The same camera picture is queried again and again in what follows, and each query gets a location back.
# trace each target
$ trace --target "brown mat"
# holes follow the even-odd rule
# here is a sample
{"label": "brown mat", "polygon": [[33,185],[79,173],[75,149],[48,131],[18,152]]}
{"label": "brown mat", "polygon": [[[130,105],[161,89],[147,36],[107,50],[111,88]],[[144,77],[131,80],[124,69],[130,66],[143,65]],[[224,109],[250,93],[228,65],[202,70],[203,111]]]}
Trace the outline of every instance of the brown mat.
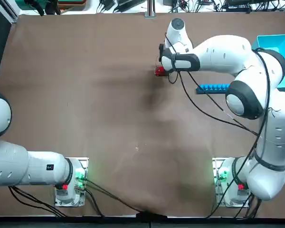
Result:
{"label": "brown mat", "polygon": [[[170,20],[181,17],[194,45],[219,34],[253,42],[261,34],[285,34],[285,13],[97,14],[21,16],[8,39],[0,68],[0,92],[13,122],[4,140],[28,150],[87,156],[89,178],[136,207],[170,216],[206,216],[213,200],[212,156],[246,155],[254,136],[211,120],[186,98],[180,81],[153,74],[158,45]],[[194,73],[199,83],[230,83],[230,75]],[[228,120],[183,74],[205,111]],[[228,110],[224,95],[215,99]],[[257,123],[240,119],[257,130]],[[26,187],[53,202],[53,188]],[[134,214],[95,194],[106,215]],[[89,203],[65,209],[95,214]],[[220,209],[232,216],[234,209]],[[0,188],[0,215],[43,214]],[[285,187],[261,206],[260,217],[285,218]]]}

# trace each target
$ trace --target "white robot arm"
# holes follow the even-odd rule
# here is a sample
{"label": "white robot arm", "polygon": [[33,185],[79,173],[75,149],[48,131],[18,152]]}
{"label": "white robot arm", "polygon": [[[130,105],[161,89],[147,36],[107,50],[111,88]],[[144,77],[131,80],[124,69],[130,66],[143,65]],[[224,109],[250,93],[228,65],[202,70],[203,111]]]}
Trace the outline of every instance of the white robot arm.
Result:
{"label": "white robot arm", "polygon": [[[267,78],[263,62],[251,50],[248,40],[224,35],[207,39],[193,48],[181,19],[173,19],[168,27],[165,44],[160,46],[163,68],[173,71],[214,71],[235,76],[226,92],[229,109],[247,119],[263,121],[268,112],[266,127],[257,142],[256,151],[239,173],[225,196],[229,206],[242,205],[252,191],[259,199],[272,199],[285,183],[285,92],[277,85],[285,76],[285,59],[272,50],[260,50],[270,78],[269,109],[266,107]],[[244,157],[228,158],[221,170],[227,171],[223,190],[234,178]]]}
{"label": "white robot arm", "polygon": [[[11,108],[0,94],[0,136],[11,123]],[[0,186],[55,185],[59,206],[78,206],[82,195],[77,177],[85,177],[79,160],[65,158],[56,152],[32,152],[24,147],[0,140]]]}

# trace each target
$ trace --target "power cable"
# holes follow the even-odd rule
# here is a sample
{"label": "power cable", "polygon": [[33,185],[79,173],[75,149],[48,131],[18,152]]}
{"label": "power cable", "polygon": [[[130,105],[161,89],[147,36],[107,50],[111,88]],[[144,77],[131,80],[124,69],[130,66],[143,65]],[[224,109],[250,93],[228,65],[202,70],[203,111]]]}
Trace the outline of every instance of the power cable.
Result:
{"label": "power cable", "polygon": [[97,202],[96,202],[96,199],[95,199],[94,195],[92,194],[92,192],[90,192],[89,189],[87,189],[87,188],[85,189],[85,191],[90,195],[90,197],[91,197],[91,199],[92,199],[92,201],[93,201],[93,204],[94,204],[94,206],[95,206],[95,209],[96,209],[96,212],[98,213],[98,215],[100,215],[101,217],[105,217],[105,216],[103,215],[103,213],[100,211],[99,206],[98,206],[98,204],[97,204]]}
{"label": "power cable", "polygon": [[250,211],[250,209],[251,209],[251,206],[252,206],[252,204],[253,204],[253,200],[255,199],[255,196],[254,196],[254,194],[252,194],[252,197],[251,197],[251,199],[250,199],[250,201],[248,202],[248,204],[249,204],[249,207],[248,207],[248,209],[247,209],[247,211],[246,211],[246,213],[245,213],[245,218],[247,218],[248,217],[248,214],[249,214],[249,211]]}
{"label": "power cable", "polygon": [[98,13],[98,9],[99,9],[99,7],[100,7],[101,5],[103,5],[103,0],[100,0],[100,1],[99,1],[99,4],[98,4],[97,9],[96,9],[96,13]]}
{"label": "power cable", "polygon": [[168,81],[169,81],[171,84],[174,84],[174,83],[176,83],[178,77],[179,77],[179,73],[177,72],[177,75],[176,75],[175,80],[174,80],[174,81],[171,81],[171,79],[170,79],[170,74],[169,74],[169,75],[168,75]]}
{"label": "power cable", "polygon": [[53,211],[53,210],[49,210],[49,209],[46,209],[46,208],[43,208],[43,207],[39,207],[39,206],[35,206],[35,205],[31,205],[31,204],[29,204],[29,203],[25,203],[25,202],[23,202],[22,200],[20,200],[16,195],[15,195],[15,193],[13,192],[13,188],[12,187],[9,187],[9,191],[11,192],[11,194],[12,194],[12,196],[19,202],[19,203],[21,203],[21,204],[23,204],[23,205],[26,205],[26,206],[29,206],[29,207],[32,207],[32,208],[37,208],[37,209],[42,209],[42,210],[46,210],[46,211],[48,211],[48,212],[50,212],[50,213],[53,213],[54,215],[56,215],[57,217],[60,217],[60,215],[57,213],[57,212],[55,212],[55,211]]}
{"label": "power cable", "polygon": [[237,214],[233,217],[234,219],[241,213],[242,209],[244,208],[244,206],[246,205],[246,203],[248,202],[248,200],[253,196],[253,194],[251,193],[247,199],[245,200],[245,202],[243,202],[243,206],[240,208],[240,210],[237,212]]}
{"label": "power cable", "polygon": [[264,3],[261,3],[261,2],[260,2],[259,5],[258,5],[258,7],[256,8],[255,12],[257,12],[257,11],[263,6],[263,4],[264,4]]}
{"label": "power cable", "polygon": [[225,110],[207,93],[206,90],[204,90],[202,87],[200,87],[200,85],[196,82],[196,80],[193,78],[193,76],[191,75],[191,73],[188,71],[188,74],[190,75],[191,79],[194,81],[194,83],[198,86],[199,89],[201,89],[209,98],[210,100],[225,114],[227,114],[234,122],[236,122],[237,124],[239,124],[240,126],[242,126],[243,129],[245,129],[246,131],[251,132],[254,135],[257,135],[256,132],[246,128],[243,124],[241,124],[239,121],[237,121],[236,119],[234,119],[231,115],[229,115],[228,113],[225,112]]}
{"label": "power cable", "polygon": [[274,5],[274,3],[272,2],[272,1],[270,1],[271,2],[271,4],[274,6],[274,8],[271,10],[272,12],[273,11],[276,11],[277,10],[277,8],[278,8],[278,6],[280,5],[280,0],[277,0],[277,5],[275,6]]}
{"label": "power cable", "polygon": [[284,6],[285,6],[285,4],[279,8],[279,11],[280,11]]}
{"label": "power cable", "polygon": [[201,4],[200,4],[200,1],[199,0],[197,0],[197,3],[198,3],[198,6],[197,6],[197,8],[196,8],[196,10],[195,10],[195,12],[196,13],[198,13],[198,11],[200,10],[200,8],[201,8]]}
{"label": "power cable", "polygon": [[99,186],[99,185],[96,184],[95,182],[93,182],[93,181],[91,181],[91,180],[89,180],[89,179],[87,179],[87,178],[81,178],[81,180],[87,181],[87,182],[89,182],[89,183],[95,185],[96,187],[100,188],[102,191],[106,192],[106,193],[109,195],[109,197],[113,198],[114,200],[117,200],[117,201],[121,202],[122,204],[126,205],[127,207],[129,207],[129,208],[131,208],[131,209],[133,209],[133,210],[136,210],[136,211],[138,211],[138,212],[143,212],[142,210],[139,210],[139,209],[136,209],[136,208],[132,207],[131,205],[129,205],[128,203],[124,202],[124,201],[123,201],[122,199],[120,199],[119,197],[113,195],[112,193],[110,193],[110,192],[107,191],[106,189],[102,188],[101,186]]}
{"label": "power cable", "polygon": [[34,197],[33,195],[25,192],[24,190],[21,190],[20,188],[16,187],[16,186],[12,186],[11,187],[15,192],[17,192],[19,195],[27,198],[30,201],[33,201],[35,203],[39,203],[42,204],[44,206],[46,206],[47,208],[49,208],[50,210],[55,211],[56,213],[60,214],[63,217],[67,217],[66,214],[62,213],[60,210],[58,210],[57,208],[55,208],[54,206],[49,205],[48,203],[45,203],[43,201],[38,200],[36,197]]}
{"label": "power cable", "polygon": [[253,219],[256,217],[256,215],[257,215],[257,211],[258,211],[258,209],[260,208],[261,203],[262,203],[262,200],[257,199],[257,205],[256,205],[256,208],[253,210],[252,215],[251,215]]}
{"label": "power cable", "polygon": [[181,6],[176,7],[176,5],[175,5],[175,6],[172,6],[172,9],[171,9],[168,13],[173,13],[174,10],[177,10],[177,9],[180,8],[180,7],[181,7]]}

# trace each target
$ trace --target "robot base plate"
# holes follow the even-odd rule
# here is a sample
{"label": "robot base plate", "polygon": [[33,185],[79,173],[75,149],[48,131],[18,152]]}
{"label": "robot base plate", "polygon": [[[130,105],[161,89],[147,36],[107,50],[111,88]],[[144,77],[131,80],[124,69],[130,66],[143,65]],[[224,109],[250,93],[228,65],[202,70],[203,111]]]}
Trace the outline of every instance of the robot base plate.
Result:
{"label": "robot base plate", "polygon": [[[234,158],[212,158],[212,167],[213,167],[213,178],[214,178],[214,186],[215,186],[215,197],[216,203],[218,204],[222,199],[223,193],[227,188],[227,182],[219,179],[219,169],[223,166],[231,166],[229,162],[232,162]],[[235,203],[230,199],[234,198],[234,196],[230,195],[231,191],[227,191],[224,199],[222,200],[220,207],[228,207],[228,208],[240,208],[243,206],[243,203]],[[244,208],[248,208],[249,201],[246,202]]]}
{"label": "robot base plate", "polygon": [[56,207],[81,207],[85,204],[86,192],[84,189],[86,187],[86,182],[78,181],[77,175],[81,175],[86,178],[89,158],[69,157],[69,159],[73,165],[72,180],[67,186],[67,190],[57,190],[55,188]]}

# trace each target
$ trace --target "red object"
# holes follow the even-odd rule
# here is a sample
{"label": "red object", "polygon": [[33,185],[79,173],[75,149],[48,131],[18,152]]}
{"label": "red object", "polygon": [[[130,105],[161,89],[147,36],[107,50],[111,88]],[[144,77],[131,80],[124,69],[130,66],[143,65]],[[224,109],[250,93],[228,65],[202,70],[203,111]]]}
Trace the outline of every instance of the red object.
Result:
{"label": "red object", "polygon": [[238,188],[239,190],[243,190],[243,189],[244,189],[244,185],[243,185],[243,184],[238,184],[238,185],[237,185],[237,188]]}
{"label": "red object", "polygon": [[155,76],[168,76],[169,74],[165,71],[162,66],[158,66],[154,69]]}

